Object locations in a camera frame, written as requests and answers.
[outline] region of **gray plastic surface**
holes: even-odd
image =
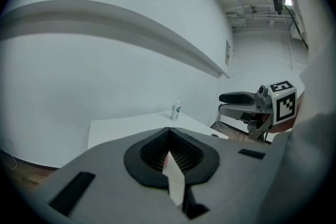
[[[151,130],[98,145],[54,172],[37,192],[49,203],[80,171],[96,178],[69,215],[92,223],[270,223],[286,221],[315,194],[332,164],[336,136],[330,122],[336,113],[302,122],[291,133],[278,134],[272,145],[223,140],[192,131],[182,132],[220,154],[220,166],[210,180],[191,190],[209,212],[188,219],[167,191],[143,187],[125,170],[127,148],[156,133]],[[242,148],[266,153],[255,159]],[[52,210],[41,210],[53,214]],[[66,221],[55,212],[54,219]]]

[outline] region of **black vent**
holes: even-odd
[[[168,151],[171,152],[183,174],[196,167],[204,156],[199,148],[170,131],[143,146],[140,156],[149,167],[162,172]]]

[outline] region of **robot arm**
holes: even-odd
[[[262,85],[256,93],[232,92],[219,96],[221,115],[248,124],[249,138],[264,142],[273,126],[296,116],[296,88],[289,81]],[[269,114],[265,122],[263,115]]]

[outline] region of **cable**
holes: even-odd
[[[288,29],[288,26],[289,24],[287,24],[287,22],[285,23],[285,29],[287,30]],[[289,46],[289,59],[290,59],[290,70],[293,71],[293,62],[292,62],[292,46],[290,44],[290,37],[289,37],[289,34],[286,33],[286,40],[287,40],[287,43],[288,43],[288,46]]]
[[[216,129],[215,129],[216,131],[219,131],[220,133],[225,134],[226,132],[231,131],[231,129],[221,122],[221,117],[222,117],[222,115],[218,111],[217,112],[216,123],[215,123],[214,127],[216,127]],[[237,138],[239,138],[239,135],[237,135],[235,132],[233,132],[233,133]]]
[[[243,4],[242,4],[242,0],[238,0],[238,3],[243,10],[243,17],[244,17],[244,21],[245,21],[244,27],[246,27],[246,15],[245,15],[244,7],[243,7]]]
[[[305,42],[305,40],[304,40],[303,37],[301,36],[301,31],[300,31],[300,29],[299,29],[299,27],[298,27],[298,25],[297,25],[297,23],[296,23],[296,21],[295,21],[295,19],[294,19],[294,17],[293,17],[292,12],[290,12],[289,8],[286,7],[286,5],[283,4],[283,6],[284,6],[285,9],[288,11],[289,15],[292,17],[293,22],[294,22],[294,24],[295,24],[295,27],[296,27],[296,29],[297,29],[299,35],[300,35],[300,38],[302,39],[302,41],[303,41],[303,43],[304,43],[306,49],[309,50],[309,49],[308,49],[308,45],[307,45],[307,43]]]
[[[12,157],[13,161],[15,162],[15,167],[14,167],[14,168],[11,168],[11,167],[9,167],[9,165],[8,165],[7,163],[6,163],[6,166],[7,166],[9,169],[14,170],[14,169],[17,167],[16,159],[14,159],[14,157],[13,157],[11,154],[8,153],[8,155],[10,155],[10,156]]]

